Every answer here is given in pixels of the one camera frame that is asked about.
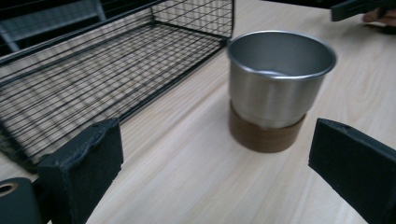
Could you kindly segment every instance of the wire mesh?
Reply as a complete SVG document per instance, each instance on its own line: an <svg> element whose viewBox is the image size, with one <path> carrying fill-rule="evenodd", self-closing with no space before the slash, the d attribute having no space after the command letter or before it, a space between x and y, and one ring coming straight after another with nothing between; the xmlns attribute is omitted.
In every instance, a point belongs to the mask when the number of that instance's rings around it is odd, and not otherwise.
<svg viewBox="0 0 396 224"><path fill-rule="evenodd" d="M103 15L115 10L102 7ZM117 11L1 59L0 148L26 170L90 124L131 117L233 31L233 1L145 1Z"/></svg>

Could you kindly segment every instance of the round hole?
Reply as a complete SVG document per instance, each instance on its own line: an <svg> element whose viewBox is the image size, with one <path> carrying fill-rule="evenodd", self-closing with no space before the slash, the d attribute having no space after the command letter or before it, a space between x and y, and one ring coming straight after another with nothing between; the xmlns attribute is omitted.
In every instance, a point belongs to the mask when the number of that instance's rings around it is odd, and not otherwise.
<svg viewBox="0 0 396 224"><path fill-rule="evenodd" d="M0 197L8 195L18 187L17 183L6 183L0 186Z"/></svg>

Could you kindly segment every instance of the stainless steel cup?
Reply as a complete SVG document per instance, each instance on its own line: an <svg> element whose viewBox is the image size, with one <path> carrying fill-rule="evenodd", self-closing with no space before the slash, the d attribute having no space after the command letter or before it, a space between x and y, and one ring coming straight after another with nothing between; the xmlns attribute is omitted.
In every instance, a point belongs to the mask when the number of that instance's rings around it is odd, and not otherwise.
<svg viewBox="0 0 396 224"><path fill-rule="evenodd" d="M297 123L311 108L324 75L336 63L323 41L283 31L237 37L228 47L231 104L242 119L263 128Z"/></svg>

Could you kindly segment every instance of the finger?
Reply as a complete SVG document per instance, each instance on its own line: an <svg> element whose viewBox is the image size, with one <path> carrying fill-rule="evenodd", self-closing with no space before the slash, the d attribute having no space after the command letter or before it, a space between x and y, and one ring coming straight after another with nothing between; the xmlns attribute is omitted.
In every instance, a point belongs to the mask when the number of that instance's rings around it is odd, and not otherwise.
<svg viewBox="0 0 396 224"><path fill-rule="evenodd" d="M396 17L386 16L386 17L384 17L384 18L382 18L381 20L378 20L378 21L380 21L380 22L382 22L382 23L384 23L386 25L395 26L396 27Z"/></svg>
<svg viewBox="0 0 396 224"><path fill-rule="evenodd" d="M385 14L386 17L395 17L396 18L396 9L393 10L388 10L387 14Z"/></svg>
<svg viewBox="0 0 396 224"><path fill-rule="evenodd" d="M367 12L366 14L363 15L362 19L364 22L377 21L378 20L378 9Z"/></svg>

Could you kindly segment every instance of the table surface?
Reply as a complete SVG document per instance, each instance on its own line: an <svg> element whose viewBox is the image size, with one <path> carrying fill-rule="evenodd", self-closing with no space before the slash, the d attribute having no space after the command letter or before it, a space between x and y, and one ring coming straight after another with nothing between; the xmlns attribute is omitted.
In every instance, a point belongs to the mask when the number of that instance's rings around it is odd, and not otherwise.
<svg viewBox="0 0 396 224"><path fill-rule="evenodd" d="M325 9L236 1L234 37L287 30L330 44L326 76L296 142L248 150L228 131L226 51L121 126L124 164L88 223L366 223L308 167L317 118L350 125L396 148L395 36L361 16L330 22ZM0 157L0 179L26 174Z"/></svg>

